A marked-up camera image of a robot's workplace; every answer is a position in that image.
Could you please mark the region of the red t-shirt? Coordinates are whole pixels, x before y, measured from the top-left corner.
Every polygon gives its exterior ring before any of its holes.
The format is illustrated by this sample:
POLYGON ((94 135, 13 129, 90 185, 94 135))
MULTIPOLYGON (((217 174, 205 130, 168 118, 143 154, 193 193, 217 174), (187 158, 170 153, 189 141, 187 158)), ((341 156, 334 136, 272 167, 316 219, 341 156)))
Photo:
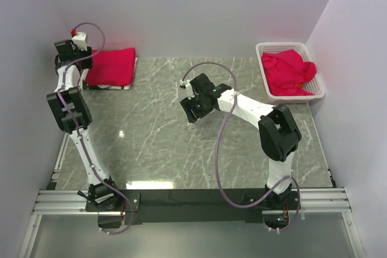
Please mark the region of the red t-shirt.
POLYGON ((123 50, 103 50, 92 57, 93 67, 89 69, 85 81, 89 86, 128 86, 132 84, 136 51, 135 48, 123 50))

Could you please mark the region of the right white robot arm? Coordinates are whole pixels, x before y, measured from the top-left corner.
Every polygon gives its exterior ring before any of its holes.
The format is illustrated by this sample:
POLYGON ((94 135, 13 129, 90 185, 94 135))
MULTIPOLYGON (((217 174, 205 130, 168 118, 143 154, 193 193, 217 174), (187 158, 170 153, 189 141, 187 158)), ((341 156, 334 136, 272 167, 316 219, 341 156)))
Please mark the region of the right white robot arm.
POLYGON ((194 79, 180 80, 180 87, 186 90, 187 96, 180 104, 190 123, 202 119, 214 109, 226 113, 217 134, 216 150, 220 148, 221 136, 233 115, 253 125, 259 132, 261 147, 269 160, 265 194, 250 204, 236 204, 226 195, 217 176, 217 185, 226 202, 240 209, 252 208, 264 201, 270 208, 281 208, 294 183, 291 167, 302 139, 289 108, 258 102, 223 83, 216 86, 204 73, 194 79))

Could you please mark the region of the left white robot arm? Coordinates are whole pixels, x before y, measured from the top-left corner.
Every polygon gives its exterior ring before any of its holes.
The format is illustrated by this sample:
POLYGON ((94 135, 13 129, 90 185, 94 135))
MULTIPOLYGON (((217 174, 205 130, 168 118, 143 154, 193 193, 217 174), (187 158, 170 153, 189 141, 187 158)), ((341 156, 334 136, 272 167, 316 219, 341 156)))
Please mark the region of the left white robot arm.
POLYGON ((78 195, 95 210, 116 210, 120 207, 121 196, 113 190, 115 183, 93 148, 90 136, 93 119, 80 88, 83 70, 92 67, 92 48, 76 37, 58 41, 54 46, 58 83, 54 92, 47 95, 47 102, 59 129, 71 138, 85 167, 88 192, 78 195))

